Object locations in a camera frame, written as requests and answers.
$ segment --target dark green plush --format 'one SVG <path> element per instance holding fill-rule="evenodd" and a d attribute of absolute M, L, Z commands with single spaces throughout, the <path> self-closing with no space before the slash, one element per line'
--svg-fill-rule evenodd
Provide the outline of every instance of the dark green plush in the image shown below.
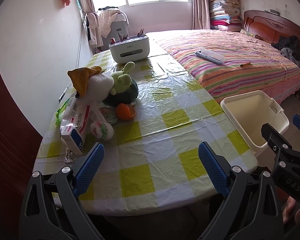
<path fill-rule="evenodd" d="M 117 93 L 115 95 L 111 95 L 109 93 L 108 97 L 103 100 L 103 103 L 108 106 L 117 107 L 118 104 L 123 103 L 129 105 L 130 103 L 136 101 L 139 94 L 138 85 L 134 79 L 132 79 L 132 84 L 130 88 L 123 93 Z"/>

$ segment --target window sill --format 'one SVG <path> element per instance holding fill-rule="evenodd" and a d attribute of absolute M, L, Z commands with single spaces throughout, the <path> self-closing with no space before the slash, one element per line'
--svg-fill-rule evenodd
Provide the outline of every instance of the window sill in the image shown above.
<path fill-rule="evenodd" d="M 160 3 L 191 3 L 192 1 L 173 1 L 173 0 L 167 0 L 167 1 L 151 1 L 151 2 L 142 2 L 142 3 L 133 3 L 133 4 L 129 4 L 129 5 L 122 5 L 119 6 L 119 9 L 125 9 L 125 8 L 130 8 L 130 7 L 135 7 L 135 6 L 140 6 L 140 5 L 144 5 L 144 4 L 160 4 Z"/>

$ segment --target table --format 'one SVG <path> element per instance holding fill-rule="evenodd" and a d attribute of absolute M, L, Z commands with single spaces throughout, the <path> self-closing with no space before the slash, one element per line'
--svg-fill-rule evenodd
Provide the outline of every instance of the table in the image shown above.
<path fill-rule="evenodd" d="M 110 51 L 86 65 L 116 70 Z M 114 125 L 114 137 L 103 141 L 105 156 L 87 192 L 79 197 L 87 213 L 139 215 L 177 208 L 214 195 L 215 189 L 198 158 L 207 141 L 231 165 L 252 171 L 258 162 L 220 105 L 163 49 L 151 44 L 147 59 L 136 62 L 130 75 L 137 81 L 136 117 Z M 74 92 L 69 87 L 60 106 Z M 65 166 L 65 146 L 51 120 L 34 171 L 58 172 Z M 88 134 L 83 153 L 97 139 Z M 56 205 L 60 205 L 57 194 Z"/>

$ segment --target trash can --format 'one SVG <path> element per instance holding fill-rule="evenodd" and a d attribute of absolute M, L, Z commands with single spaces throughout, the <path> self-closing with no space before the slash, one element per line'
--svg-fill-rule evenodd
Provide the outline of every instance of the trash can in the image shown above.
<path fill-rule="evenodd" d="M 267 147 L 263 124 L 269 123 L 280 134 L 289 128 L 282 107 L 260 90 L 225 98 L 220 105 L 256 157 Z"/>

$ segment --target curtain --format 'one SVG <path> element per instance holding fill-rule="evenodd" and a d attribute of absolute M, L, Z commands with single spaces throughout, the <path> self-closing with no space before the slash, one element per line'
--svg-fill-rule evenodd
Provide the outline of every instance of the curtain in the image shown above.
<path fill-rule="evenodd" d="M 192 0 L 192 29 L 210 29 L 209 0 Z"/>
<path fill-rule="evenodd" d="M 81 0 L 83 10 L 89 20 L 90 40 L 91 47 L 103 46 L 100 30 L 99 30 L 99 17 L 96 14 L 92 0 Z"/>

